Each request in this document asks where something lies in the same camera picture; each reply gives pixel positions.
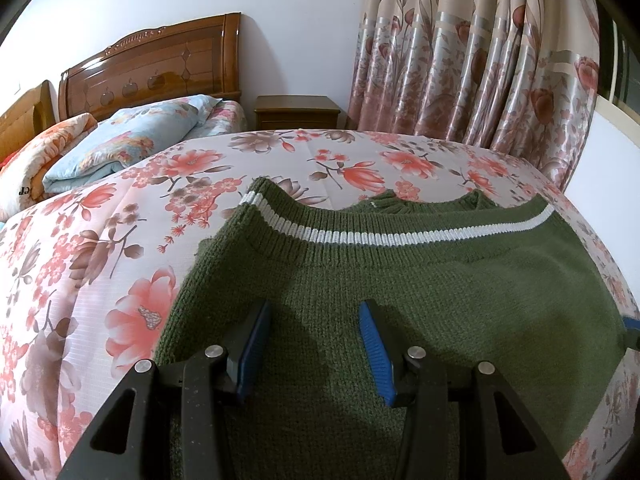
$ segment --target white stripe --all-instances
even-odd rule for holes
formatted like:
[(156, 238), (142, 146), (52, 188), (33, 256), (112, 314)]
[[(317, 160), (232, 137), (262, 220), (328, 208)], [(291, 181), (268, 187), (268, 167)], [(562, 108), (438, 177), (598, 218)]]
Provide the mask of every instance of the white stripe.
[(278, 215), (261, 195), (255, 191), (246, 193), (240, 204), (248, 203), (256, 206), (264, 221), (274, 230), (299, 240), (311, 243), (359, 244), (369, 246), (396, 247), (404, 245), (428, 244), (453, 240), (468, 240), (500, 233), (519, 233), (529, 231), (545, 222), (555, 211), (548, 204), (542, 212), (522, 222), (507, 222), (502, 224), (488, 224), (474, 227), (442, 229), (435, 231), (419, 231), (413, 233), (359, 233), (352, 231), (324, 231), (308, 226), (302, 226)]

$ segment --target nightstand top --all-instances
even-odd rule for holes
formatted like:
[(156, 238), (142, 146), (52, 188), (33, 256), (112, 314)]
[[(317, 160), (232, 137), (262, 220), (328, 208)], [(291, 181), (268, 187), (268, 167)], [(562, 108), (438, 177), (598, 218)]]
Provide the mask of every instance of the nightstand top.
[(255, 100), (255, 112), (335, 112), (340, 113), (336, 103), (323, 95), (260, 95)]

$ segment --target curtain fold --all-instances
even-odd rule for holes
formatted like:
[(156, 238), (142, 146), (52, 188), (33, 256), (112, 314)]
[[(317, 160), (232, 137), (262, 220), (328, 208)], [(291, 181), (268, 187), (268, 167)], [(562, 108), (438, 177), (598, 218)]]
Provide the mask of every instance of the curtain fold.
[(564, 189), (598, 35), (595, 0), (364, 0), (347, 127), (509, 153)]

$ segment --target white wall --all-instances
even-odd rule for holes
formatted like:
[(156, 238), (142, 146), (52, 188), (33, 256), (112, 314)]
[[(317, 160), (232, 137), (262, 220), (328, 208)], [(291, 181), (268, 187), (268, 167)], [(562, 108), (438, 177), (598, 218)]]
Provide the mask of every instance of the white wall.
[(640, 302), (640, 148), (631, 139), (640, 143), (640, 126), (598, 97), (565, 195), (604, 242)]
[(127, 34), (242, 12), (241, 103), (260, 94), (320, 94), (343, 110), (361, 0), (32, 0), (0, 46), (0, 113), (21, 93)]

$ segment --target headboard post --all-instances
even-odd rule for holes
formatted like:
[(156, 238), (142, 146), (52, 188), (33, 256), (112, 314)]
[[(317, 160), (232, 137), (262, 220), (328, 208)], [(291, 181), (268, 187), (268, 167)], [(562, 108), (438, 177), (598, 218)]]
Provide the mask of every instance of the headboard post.
[(237, 100), (240, 13), (139, 30), (69, 68), (60, 79), (60, 120), (101, 121), (130, 108), (193, 94)]

